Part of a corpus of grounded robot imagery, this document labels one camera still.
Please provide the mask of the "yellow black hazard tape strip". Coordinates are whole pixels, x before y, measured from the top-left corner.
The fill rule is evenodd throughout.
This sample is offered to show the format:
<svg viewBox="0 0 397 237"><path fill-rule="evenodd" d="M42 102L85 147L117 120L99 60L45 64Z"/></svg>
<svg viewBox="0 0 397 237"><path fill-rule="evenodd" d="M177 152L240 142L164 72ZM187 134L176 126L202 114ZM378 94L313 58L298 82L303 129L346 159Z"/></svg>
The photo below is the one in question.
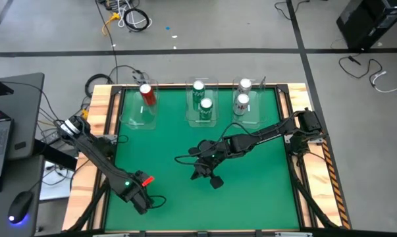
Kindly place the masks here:
<svg viewBox="0 0 397 237"><path fill-rule="evenodd" d="M326 132L321 133L321 149L323 152L324 159L326 161L327 172L331 181L332 191L336 206L338 209L338 216L340 218L342 228L350 230L352 228L350 218L348 216L348 210L346 208L345 198L342 194L341 184L335 163L333 161L333 154L329 149L329 135Z"/></svg>

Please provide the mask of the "black support bar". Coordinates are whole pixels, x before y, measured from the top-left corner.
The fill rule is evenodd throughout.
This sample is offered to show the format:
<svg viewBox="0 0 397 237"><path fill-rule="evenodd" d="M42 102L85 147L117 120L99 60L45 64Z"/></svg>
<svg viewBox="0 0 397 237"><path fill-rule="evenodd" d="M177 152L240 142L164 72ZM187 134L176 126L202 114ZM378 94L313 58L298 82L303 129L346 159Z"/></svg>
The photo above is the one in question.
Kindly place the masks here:
<svg viewBox="0 0 397 237"><path fill-rule="evenodd" d="M74 171L76 169L77 159L70 156L40 140L34 140L33 156L43 155L46 161Z"/></svg>

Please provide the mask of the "black computer mouse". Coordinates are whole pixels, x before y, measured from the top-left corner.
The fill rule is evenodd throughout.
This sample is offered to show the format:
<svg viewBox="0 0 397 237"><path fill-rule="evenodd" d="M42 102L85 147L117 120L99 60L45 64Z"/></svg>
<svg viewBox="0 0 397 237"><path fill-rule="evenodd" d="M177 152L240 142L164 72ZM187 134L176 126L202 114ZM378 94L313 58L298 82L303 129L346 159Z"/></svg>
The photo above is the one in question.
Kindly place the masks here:
<svg viewBox="0 0 397 237"><path fill-rule="evenodd" d="M32 200L33 193L31 191L23 191L16 195L8 211L8 220L11 224L18 224L24 220Z"/></svg>

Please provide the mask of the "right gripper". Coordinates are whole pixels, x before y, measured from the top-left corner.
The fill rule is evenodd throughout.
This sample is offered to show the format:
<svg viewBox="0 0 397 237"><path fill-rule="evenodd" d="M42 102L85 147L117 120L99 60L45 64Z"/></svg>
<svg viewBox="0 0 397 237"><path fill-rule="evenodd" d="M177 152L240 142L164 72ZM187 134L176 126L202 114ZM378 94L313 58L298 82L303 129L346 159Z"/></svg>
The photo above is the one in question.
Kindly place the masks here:
<svg viewBox="0 0 397 237"><path fill-rule="evenodd" d="M195 171L191 179L205 178L205 174L212 174L215 167L218 165L218 159L215 157L198 158L194 163Z"/></svg>

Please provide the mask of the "black computer tower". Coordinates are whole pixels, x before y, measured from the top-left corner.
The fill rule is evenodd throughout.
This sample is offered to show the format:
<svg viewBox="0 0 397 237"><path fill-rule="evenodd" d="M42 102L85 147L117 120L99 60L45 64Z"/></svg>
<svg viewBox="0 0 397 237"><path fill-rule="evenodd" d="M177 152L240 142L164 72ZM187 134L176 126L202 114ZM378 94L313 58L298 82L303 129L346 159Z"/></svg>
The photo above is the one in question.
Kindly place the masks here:
<svg viewBox="0 0 397 237"><path fill-rule="evenodd" d="M397 0L350 0L336 20L349 49L371 48L397 22Z"/></svg>

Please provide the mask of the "red Coke can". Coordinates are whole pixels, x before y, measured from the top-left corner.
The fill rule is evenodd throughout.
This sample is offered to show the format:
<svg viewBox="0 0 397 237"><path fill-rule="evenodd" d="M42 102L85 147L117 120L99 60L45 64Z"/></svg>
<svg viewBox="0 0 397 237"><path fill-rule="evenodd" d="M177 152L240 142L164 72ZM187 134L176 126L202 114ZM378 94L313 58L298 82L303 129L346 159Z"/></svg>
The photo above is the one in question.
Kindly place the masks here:
<svg viewBox="0 0 397 237"><path fill-rule="evenodd" d="M156 104L157 99L153 87L150 84L142 84L139 91L147 106L154 106Z"/></svg>

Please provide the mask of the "white paper sheet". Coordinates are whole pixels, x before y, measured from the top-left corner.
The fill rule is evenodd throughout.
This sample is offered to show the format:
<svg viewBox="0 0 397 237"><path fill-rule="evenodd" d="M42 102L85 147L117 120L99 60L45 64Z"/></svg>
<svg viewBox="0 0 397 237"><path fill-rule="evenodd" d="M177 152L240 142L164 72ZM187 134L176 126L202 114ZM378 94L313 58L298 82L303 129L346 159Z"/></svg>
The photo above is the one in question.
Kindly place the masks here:
<svg viewBox="0 0 397 237"><path fill-rule="evenodd" d="M73 173L72 170L46 161L41 181L40 201L68 198Z"/></svg>

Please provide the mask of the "black power adapter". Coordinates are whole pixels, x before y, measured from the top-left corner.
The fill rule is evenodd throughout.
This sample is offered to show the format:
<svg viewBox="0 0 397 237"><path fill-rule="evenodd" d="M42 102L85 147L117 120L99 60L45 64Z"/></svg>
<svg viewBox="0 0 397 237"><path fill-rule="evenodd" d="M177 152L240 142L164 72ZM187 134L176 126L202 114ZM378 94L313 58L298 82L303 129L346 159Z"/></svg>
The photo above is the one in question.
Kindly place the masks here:
<svg viewBox="0 0 397 237"><path fill-rule="evenodd" d="M62 131L54 131L48 135L45 136L45 138L43 139L43 143L51 145L54 144L60 140L62 140L62 138L65 137L65 133Z"/></svg>

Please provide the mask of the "silver Diet Coke can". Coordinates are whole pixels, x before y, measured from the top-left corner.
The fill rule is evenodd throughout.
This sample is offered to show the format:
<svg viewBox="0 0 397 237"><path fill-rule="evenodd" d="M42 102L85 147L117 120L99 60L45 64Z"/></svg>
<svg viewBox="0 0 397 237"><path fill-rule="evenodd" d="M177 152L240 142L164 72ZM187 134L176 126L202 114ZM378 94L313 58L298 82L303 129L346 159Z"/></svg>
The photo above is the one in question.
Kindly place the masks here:
<svg viewBox="0 0 397 237"><path fill-rule="evenodd" d="M252 89L252 81L247 78L243 78L239 81L238 84L238 95L240 94L246 94L248 95Z"/></svg>
<svg viewBox="0 0 397 237"><path fill-rule="evenodd" d="M250 98L247 94L241 93L236 96L233 103L233 113L238 116L242 116L245 114L248 105L250 102Z"/></svg>

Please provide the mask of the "green Sprite can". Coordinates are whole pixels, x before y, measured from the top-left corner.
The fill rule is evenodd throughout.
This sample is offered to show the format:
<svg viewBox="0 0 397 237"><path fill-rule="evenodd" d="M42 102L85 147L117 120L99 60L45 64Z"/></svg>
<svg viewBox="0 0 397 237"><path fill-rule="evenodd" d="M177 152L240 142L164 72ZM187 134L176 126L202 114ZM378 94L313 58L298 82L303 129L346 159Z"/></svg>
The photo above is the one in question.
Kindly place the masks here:
<svg viewBox="0 0 397 237"><path fill-rule="evenodd" d="M199 103L205 95L205 84L201 80L196 80L192 84L192 99L194 103Z"/></svg>
<svg viewBox="0 0 397 237"><path fill-rule="evenodd" d="M210 98L205 97L199 103L199 119L211 120L213 102Z"/></svg>

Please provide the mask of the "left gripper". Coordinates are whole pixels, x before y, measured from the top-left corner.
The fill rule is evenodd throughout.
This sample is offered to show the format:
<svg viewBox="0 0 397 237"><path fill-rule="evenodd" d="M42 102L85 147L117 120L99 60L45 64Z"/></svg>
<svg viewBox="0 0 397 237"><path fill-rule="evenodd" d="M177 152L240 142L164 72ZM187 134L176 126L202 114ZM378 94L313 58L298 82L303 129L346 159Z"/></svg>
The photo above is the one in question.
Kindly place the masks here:
<svg viewBox="0 0 397 237"><path fill-rule="evenodd" d="M131 192L132 192L132 197L130 201L134 205L139 206L137 207L137 211L139 214L143 215L152 209L152 200L148 196L147 191L143 186L132 184Z"/></svg>

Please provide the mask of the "clear plastic bin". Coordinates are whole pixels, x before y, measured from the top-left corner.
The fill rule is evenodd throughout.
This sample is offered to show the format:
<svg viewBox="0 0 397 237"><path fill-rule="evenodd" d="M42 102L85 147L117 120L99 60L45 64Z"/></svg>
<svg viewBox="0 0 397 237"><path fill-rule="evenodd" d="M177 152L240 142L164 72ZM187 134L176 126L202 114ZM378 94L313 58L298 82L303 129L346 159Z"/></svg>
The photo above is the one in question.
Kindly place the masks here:
<svg viewBox="0 0 397 237"><path fill-rule="evenodd" d="M140 94L141 85L129 84L124 87L123 107L119 121L132 130L152 130L157 124L159 84L150 79L157 102L154 106L147 106Z"/></svg>
<svg viewBox="0 0 397 237"><path fill-rule="evenodd" d="M194 103L192 99L192 84L196 80L201 80L205 84L205 97L213 102L211 120L199 119L199 103ZM219 82L215 78L191 77L186 83L186 120L191 127L214 127L219 119Z"/></svg>
<svg viewBox="0 0 397 237"><path fill-rule="evenodd" d="M232 121L241 124L245 128L259 128L264 122L268 121L268 112L263 106L264 102L267 99L265 93L266 86L264 89L260 90L259 84L262 79L248 78L252 81L252 89L248 94L250 102L245 114L242 116L238 116L233 113L233 103L234 99L238 95L237 89L239 81L241 79L243 78L237 77L233 80L232 83L232 85L234 86L232 91Z"/></svg>

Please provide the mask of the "green table mat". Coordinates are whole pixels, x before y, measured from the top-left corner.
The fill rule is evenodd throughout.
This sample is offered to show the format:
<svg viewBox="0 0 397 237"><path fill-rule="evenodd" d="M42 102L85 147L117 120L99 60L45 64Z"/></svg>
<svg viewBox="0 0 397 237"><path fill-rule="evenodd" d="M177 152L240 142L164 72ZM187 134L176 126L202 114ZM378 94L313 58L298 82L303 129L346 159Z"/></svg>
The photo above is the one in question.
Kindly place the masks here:
<svg viewBox="0 0 397 237"><path fill-rule="evenodd" d="M192 180L186 156L202 140L239 134L231 125L231 90L219 91L219 119L212 128L191 127L185 118L186 92L160 90L157 125L132 130L121 125L115 163L144 171L155 208L139 214L116 195L109 198L105 229L117 230L251 230L297 229L298 213L282 138L256 146L246 156L223 161L215 174L224 181L213 189L206 178ZM183 156L181 163L175 157Z"/></svg>

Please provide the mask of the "grey rounded side table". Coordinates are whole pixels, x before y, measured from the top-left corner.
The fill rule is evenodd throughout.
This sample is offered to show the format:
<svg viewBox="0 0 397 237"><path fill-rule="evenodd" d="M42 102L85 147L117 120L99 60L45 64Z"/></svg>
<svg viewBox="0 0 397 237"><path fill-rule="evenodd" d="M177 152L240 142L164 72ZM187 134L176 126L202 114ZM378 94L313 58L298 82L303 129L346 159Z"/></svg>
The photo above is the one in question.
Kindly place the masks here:
<svg viewBox="0 0 397 237"><path fill-rule="evenodd" d="M8 160L23 159L33 153L44 78L45 74L37 72L0 79L14 90L12 95L0 96L0 110L13 119ZM20 142L26 142L26 147L15 150L14 145Z"/></svg>

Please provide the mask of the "grey metal clamp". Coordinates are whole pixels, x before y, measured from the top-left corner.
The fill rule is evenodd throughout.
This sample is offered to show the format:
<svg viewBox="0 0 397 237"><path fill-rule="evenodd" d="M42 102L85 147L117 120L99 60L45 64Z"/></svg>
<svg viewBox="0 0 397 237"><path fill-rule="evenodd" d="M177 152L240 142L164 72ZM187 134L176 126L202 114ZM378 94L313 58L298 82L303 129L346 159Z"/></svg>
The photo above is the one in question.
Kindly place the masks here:
<svg viewBox="0 0 397 237"><path fill-rule="evenodd" d="M146 72L142 72L140 70L133 70L132 77L137 85L150 83L150 77Z"/></svg>

